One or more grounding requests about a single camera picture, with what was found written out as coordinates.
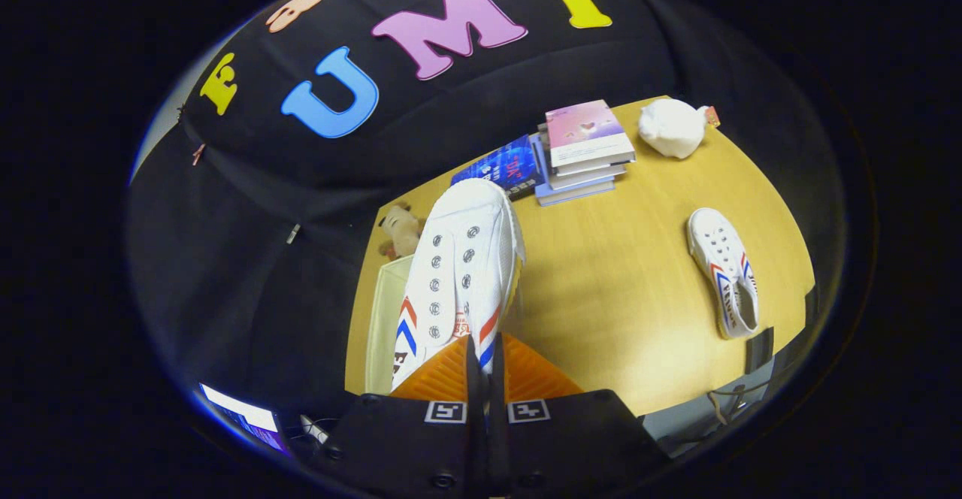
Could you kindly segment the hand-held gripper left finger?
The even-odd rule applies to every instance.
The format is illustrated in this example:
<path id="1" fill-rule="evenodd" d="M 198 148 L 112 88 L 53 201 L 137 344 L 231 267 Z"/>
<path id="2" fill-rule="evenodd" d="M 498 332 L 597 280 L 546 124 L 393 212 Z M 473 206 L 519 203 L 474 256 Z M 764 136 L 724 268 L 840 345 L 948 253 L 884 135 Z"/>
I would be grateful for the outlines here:
<path id="1" fill-rule="evenodd" d="M 469 337 L 422 366 L 454 371 L 454 396 L 358 397 L 322 447 L 322 475 L 350 498 L 481 498 L 486 440 Z"/>

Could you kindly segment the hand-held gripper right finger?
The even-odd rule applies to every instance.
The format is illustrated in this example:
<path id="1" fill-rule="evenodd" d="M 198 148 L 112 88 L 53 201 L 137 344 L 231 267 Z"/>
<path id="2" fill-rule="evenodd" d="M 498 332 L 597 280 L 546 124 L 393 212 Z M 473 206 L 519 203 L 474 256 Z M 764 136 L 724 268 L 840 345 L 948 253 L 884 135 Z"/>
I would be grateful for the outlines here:
<path id="1" fill-rule="evenodd" d="M 587 392 L 509 334 L 494 344 L 490 478 L 509 498 L 625 498 L 670 470 L 610 389 Z"/>

